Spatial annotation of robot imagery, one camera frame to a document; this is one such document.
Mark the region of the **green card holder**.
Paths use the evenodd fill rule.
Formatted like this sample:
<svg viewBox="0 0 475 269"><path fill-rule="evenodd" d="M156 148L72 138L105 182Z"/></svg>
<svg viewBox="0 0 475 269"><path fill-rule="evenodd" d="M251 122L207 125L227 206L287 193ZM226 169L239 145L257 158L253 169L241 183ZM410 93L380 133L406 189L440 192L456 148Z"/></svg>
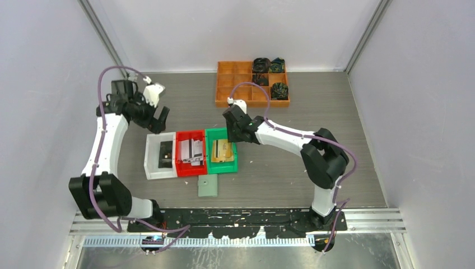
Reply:
<svg viewBox="0 0 475 269"><path fill-rule="evenodd" d="M198 176L198 197L217 197L218 196L218 175L199 175Z"/></svg>

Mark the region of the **white plastic bin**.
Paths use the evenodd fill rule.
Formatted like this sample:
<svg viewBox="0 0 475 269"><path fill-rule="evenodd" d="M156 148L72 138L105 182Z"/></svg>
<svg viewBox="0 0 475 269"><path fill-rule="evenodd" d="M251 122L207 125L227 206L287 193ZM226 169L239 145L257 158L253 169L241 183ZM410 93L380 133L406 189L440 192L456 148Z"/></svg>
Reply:
<svg viewBox="0 0 475 269"><path fill-rule="evenodd" d="M175 132L148 134L144 169L147 180L176 178Z"/></svg>

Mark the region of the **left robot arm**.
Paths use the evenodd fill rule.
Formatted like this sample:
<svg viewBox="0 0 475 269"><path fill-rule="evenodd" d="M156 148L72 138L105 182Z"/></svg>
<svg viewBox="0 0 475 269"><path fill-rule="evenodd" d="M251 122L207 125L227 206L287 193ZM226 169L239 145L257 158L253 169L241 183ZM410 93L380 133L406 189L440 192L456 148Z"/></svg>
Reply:
<svg viewBox="0 0 475 269"><path fill-rule="evenodd" d="M163 85L149 79L138 91L136 82L111 82L111 92L96 109L97 129L89 160L81 175L69 181L69 191L85 219L128 217L141 219L149 231L157 231L164 222L155 200L132 196L118 178L118 159L124 135L130 125L158 134L165 130L168 107L155 118Z"/></svg>

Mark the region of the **red plastic bin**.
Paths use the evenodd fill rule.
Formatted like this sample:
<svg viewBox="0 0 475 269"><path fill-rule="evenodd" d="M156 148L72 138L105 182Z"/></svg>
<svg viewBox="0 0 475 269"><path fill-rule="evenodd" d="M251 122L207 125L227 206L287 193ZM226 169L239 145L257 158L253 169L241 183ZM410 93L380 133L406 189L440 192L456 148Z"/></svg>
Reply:
<svg viewBox="0 0 475 269"><path fill-rule="evenodd" d="M206 140L203 129L176 133L175 167L178 177L207 174Z"/></svg>

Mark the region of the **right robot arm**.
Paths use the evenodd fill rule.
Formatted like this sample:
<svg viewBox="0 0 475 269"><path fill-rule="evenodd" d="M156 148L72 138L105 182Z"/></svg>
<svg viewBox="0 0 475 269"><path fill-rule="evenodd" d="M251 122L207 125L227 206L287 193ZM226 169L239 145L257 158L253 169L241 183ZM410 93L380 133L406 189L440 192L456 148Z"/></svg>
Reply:
<svg viewBox="0 0 475 269"><path fill-rule="evenodd" d="M344 179L350 160L345 148L328 129L301 131L282 126L263 116L251 118L236 104L228 107L223 117L230 142L273 146L300 157L314 185L314 198L310 206L311 223L318 230L325 230L332 224L336 210L336 190Z"/></svg>

